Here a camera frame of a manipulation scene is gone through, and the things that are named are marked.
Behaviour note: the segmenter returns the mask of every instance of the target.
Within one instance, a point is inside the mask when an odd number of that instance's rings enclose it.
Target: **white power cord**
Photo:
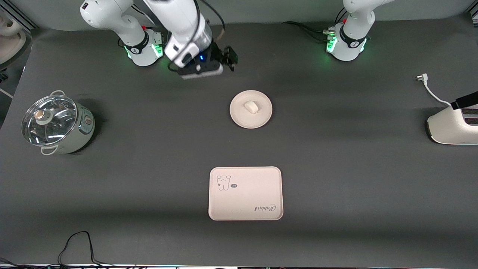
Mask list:
[[[428,87],[428,75],[426,73],[424,74],[421,74],[419,76],[416,77],[416,79],[418,81],[423,81],[423,85],[425,86],[426,90],[433,96],[433,98],[435,98],[438,102],[440,103],[443,103],[447,106],[451,106],[450,103],[448,103],[447,101],[443,101],[442,99],[438,98],[438,96],[436,96],[435,94],[432,93],[432,91],[430,90],[430,88]]]

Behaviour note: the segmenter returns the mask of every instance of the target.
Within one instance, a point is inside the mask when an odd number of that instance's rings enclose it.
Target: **dark gray tabletop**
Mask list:
[[[325,27],[327,24],[316,24]],[[50,263],[88,230],[116,264],[286,267],[478,267],[477,147],[442,146],[425,120],[476,91],[469,15],[378,22],[354,62],[339,62],[299,28],[228,25],[236,72],[181,80],[162,59],[137,67],[111,31],[38,32],[0,131],[0,256]],[[274,113],[236,126],[229,103],[267,94]],[[20,132],[53,90],[97,119],[83,150],[44,157]],[[215,222],[214,167],[277,166],[284,216]],[[74,238],[66,263],[89,263]]]

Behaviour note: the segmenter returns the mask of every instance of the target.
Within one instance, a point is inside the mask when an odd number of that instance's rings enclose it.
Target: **white round object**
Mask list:
[[[272,103],[260,91],[246,90],[234,97],[229,107],[232,120],[246,129],[266,124],[272,116]]]

